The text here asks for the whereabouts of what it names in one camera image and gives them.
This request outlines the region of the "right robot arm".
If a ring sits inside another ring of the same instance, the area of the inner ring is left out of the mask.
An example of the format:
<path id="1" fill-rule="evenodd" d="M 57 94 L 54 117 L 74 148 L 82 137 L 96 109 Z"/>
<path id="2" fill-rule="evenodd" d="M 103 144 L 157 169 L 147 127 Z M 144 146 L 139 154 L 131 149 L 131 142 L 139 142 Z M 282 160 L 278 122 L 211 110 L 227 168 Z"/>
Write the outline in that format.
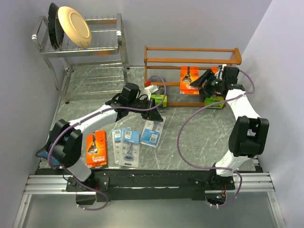
<path id="1" fill-rule="evenodd" d="M 226 64 L 208 69 L 191 86 L 197 87 L 205 97 L 224 95 L 236 119 L 228 140 L 228 152 L 209 172 L 208 184 L 219 189 L 230 183 L 233 172 L 240 165 L 264 151 L 269 121 L 254 110 L 245 88 L 238 83 L 238 67 Z"/>

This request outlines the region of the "blue razor blister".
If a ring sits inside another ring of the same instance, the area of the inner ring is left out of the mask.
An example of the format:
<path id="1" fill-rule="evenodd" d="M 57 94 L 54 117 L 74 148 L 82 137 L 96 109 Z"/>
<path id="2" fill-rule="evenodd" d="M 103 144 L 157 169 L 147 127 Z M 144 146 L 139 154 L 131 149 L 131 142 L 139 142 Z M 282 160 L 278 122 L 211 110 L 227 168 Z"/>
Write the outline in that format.
<path id="1" fill-rule="evenodd" d="M 112 138 L 113 138 L 113 148 L 114 148 L 114 162 L 115 164 L 119 163 L 120 159 L 120 146 L 121 140 L 123 137 L 123 132 L 125 128 L 113 129 L 112 130 Z"/>
<path id="2" fill-rule="evenodd" d="M 161 138 L 166 117 L 163 117 L 162 122 L 150 121 L 145 122 L 140 143 L 151 147 L 157 147 Z"/>
<path id="3" fill-rule="evenodd" d="M 120 166 L 138 168 L 140 155 L 140 133 L 123 129 L 119 152 Z"/>

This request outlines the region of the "green black razor box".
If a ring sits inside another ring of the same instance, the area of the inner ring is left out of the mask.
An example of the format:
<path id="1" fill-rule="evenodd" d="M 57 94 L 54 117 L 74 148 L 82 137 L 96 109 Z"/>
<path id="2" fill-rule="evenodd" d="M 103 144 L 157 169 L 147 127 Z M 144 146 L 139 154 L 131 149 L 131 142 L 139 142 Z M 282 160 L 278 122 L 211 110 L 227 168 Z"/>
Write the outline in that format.
<path id="1" fill-rule="evenodd" d="M 151 94 L 151 98 L 155 100 L 155 104 L 158 105 L 163 99 L 161 106 L 167 107 L 167 96 L 165 94 L 165 89 L 163 86 L 159 86 L 158 90 Z"/>
<path id="2" fill-rule="evenodd" d="M 222 96 L 212 96 L 205 98 L 205 106 L 208 106 L 208 109 L 222 109 L 225 105 L 223 102 L 224 98 Z"/>

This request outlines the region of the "orange razor box back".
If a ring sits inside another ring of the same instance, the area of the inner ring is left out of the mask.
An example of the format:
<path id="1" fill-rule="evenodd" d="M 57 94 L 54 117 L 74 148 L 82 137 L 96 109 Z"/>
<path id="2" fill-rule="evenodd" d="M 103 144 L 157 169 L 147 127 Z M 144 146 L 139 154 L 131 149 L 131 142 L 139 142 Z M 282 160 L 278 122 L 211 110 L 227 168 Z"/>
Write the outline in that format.
<path id="1" fill-rule="evenodd" d="M 199 78 L 197 66 L 181 66 L 180 68 L 180 94 L 199 95 L 199 88 L 190 85 Z"/>

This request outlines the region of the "wooden two-tier shelf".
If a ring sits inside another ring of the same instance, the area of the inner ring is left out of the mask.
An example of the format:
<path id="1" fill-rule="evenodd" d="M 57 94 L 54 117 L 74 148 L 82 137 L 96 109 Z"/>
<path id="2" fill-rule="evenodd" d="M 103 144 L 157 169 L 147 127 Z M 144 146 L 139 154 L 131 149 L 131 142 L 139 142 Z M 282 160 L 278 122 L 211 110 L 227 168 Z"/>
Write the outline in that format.
<path id="1" fill-rule="evenodd" d="M 207 53 L 230 53 L 229 59 L 219 58 L 177 58 L 177 57 L 149 57 L 149 51 L 171 51 L 171 52 L 207 52 Z M 165 66 L 150 66 L 149 63 L 165 63 Z M 144 47 L 144 85 L 162 86 L 161 82 L 153 82 L 148 79 L 149 69 L 166 69 L 166 70 L 179 70 L 180 67 L 176 64 L 206 64 L 206 66 L 199 67 L 199 70 L 207 70 L 211 68 L 212 64 L 220 65 L 227 64 L 240 65 L 242 63 L 242 56 L 238 48 L 222 49 L 222 48 L 180 48 L 180 47 Z"/>

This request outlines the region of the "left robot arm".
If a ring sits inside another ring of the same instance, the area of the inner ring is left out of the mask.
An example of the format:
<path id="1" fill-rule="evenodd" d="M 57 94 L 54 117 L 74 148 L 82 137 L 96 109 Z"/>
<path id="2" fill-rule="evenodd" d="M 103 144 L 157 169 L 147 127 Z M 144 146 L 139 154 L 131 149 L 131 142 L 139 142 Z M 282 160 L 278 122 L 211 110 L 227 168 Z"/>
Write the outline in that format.
<path id="1" fill-rule="evenodd" d="M 121 92 L 96 111 L 73 121 L 58 120 L 43 148 L 48 155 L 49 166 L 56 166 L 52 162 L 52 159 L 55 159 L 78 179 L 77 185 L 82 190 L 92 189 L 94 176 L 80 158 L 83 140 L 102 127 L 126 117 L 129 112 L 139 113 L 145 120 L 162 122 L 163 118 L 157 107 L 152 98 L 140 93 L 137 84 L 127 83 Z"/>

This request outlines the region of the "orange Fusion5 razor box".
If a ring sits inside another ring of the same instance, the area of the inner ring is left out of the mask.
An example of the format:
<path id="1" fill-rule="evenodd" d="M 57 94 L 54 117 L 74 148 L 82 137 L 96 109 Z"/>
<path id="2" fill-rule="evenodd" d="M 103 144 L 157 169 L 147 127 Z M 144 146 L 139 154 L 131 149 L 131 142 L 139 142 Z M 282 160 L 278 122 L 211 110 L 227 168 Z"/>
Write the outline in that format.
<path id="1" fill-rule="evenodd" d="M 214 74 L 216 74 L 219 71 L 219 68 L 217 66 L 213 66 L 210 69 Z"/>

